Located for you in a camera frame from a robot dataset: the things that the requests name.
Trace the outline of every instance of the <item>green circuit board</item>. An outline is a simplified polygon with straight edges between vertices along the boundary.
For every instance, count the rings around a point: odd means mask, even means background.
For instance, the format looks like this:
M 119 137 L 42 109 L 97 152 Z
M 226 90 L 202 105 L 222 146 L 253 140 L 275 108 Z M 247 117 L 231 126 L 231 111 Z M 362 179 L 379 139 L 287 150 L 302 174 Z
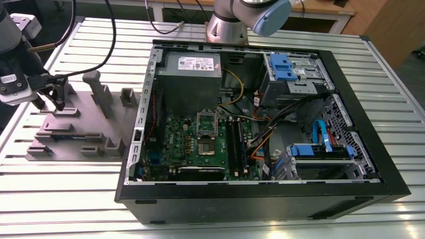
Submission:
M 202 130 L 210 130 L 214 122 L 201 122 Z M 250 166 L 247 173 L 234 176 L 229 171 L 225 119 L 215 122 L 215 137 L 197 137 L 197 118 L 167 118 L 165 144 L 161 152 L 159 166 L 153 168 L 155 181 L 166 181 L 169 166 L 209 166 L 225 169 L 225 180 L 258 180 L 257 166 Z M 253 138 L 250 122 L 241 121 L 243 140 Z

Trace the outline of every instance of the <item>metal work table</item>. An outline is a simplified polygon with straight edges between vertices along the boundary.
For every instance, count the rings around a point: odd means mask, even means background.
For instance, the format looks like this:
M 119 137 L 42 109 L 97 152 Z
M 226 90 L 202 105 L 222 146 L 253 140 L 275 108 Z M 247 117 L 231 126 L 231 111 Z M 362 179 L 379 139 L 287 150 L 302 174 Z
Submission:
M 173 23 L 157 23 L 161 30 Z M 185 25 L 167 36 L 147 22 L 117 21 L 113 57 L 99 69 L 110 91 L 141 90 L 151 40 L 203 41 L 202 25 Z M 51 74 L 94 66 L 111 39 L 110 21 L 86 18 L 55 49 Z M 357 36 L 281 31 L 269 38 L 249 33 L 253 45 L 330 50 L 385 143 L 411 195 L 363 208 L 337 220 L 206 225 L 141 225 L 113 202 L 119 163 L 29 162 L 25 150 L 45 115 L 21 104 L 0 138 L 0 237 L 46 238 L 413 238 L 425 234 L 425 113 L 373 45 Z M 75 90 L 89 89 L 81 76 Z

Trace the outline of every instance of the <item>yellow wire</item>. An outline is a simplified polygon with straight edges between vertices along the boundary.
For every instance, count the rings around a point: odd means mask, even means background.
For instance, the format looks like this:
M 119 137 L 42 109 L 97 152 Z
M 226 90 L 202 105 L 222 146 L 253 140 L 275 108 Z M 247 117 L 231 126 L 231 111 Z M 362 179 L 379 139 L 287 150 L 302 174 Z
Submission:
M 222 69 L 222 70 L 229 72 L 230 75 L 233 75 L 233 77 L 237 79 L 237 81 L 239 83 L 239 95 L 235 98 L 235 100 L 230 101 L 227 103 L 218 104 L 219 106 L 227 106 L 227 105 L 231 105 L 234 102 L 237 102 L 239 100 L 239 98 L 242 97 L 242 95 L 243 95 L 243 82 L 241 81 L 239 77 L 231 71 L 229 71 L 227 69 Z
M 257 116 L 253 116 L 253 118 L 254 118 L 254 119 L 257 119 L 257 120 L 259 120 L 259 119 L 262 120 L 262 119 L 263 119 L 263 118 L 257 117 Z

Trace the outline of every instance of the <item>white table leg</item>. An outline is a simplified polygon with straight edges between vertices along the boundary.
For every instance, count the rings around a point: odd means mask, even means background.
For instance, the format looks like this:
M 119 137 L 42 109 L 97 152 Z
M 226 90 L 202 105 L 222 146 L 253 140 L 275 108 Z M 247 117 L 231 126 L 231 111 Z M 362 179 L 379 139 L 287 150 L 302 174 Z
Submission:
M 338 15 L 338 19 L 333 23 L 331 28 L 329 30 L 329 33 L 341 34 L 341 32 L 345 28 L 345 25 L 346 25 L 347 21 L 350 20 L 350 17 L 351 16 Z
M 151 2 L 151 9 L 153 9 L 154 21 L 163 22 L 163 15 L 162 15 L 163 4 L 161 2 Z

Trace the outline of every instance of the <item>blue plastic latch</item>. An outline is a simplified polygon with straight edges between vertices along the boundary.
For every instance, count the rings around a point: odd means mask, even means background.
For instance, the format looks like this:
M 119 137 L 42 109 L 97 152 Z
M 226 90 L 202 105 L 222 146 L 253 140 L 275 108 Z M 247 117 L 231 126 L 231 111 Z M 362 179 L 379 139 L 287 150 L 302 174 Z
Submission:
M 293 74 L 291 63 L 283 54 L 270 54 L 270 65 L 277 81 L 295 81 L 298 77 Z
M 291 156 L 297 156 L 297 155 L 298 155 L 297 146 L 291 146 L 291 147 L 290 147 L 290 154 L 291 154 Z
M 282 165 L 282 163 L 283 163 L 283 157 L 279 158 L 279 160 L 278 160 L 278 162 L 277 162 L 277 164 L 275 164 L 275 166 L 273 168 L 273 172 L 271 172 L 273 174 L 275 172 L 275 169 Z
M 255 156 L 263 157 L 263 151 L 262 148 L 258 149 Z
M 355 155 L 353 147 L 347 145 L 345 148 L 346 148 L 349 157 L 353 158 Z
M 298 154 L 305 156 L 313 156 L 314 152 L 313 152 L 313 147 L 310 145 L 297 145 L 297 150 L 298 150 Z

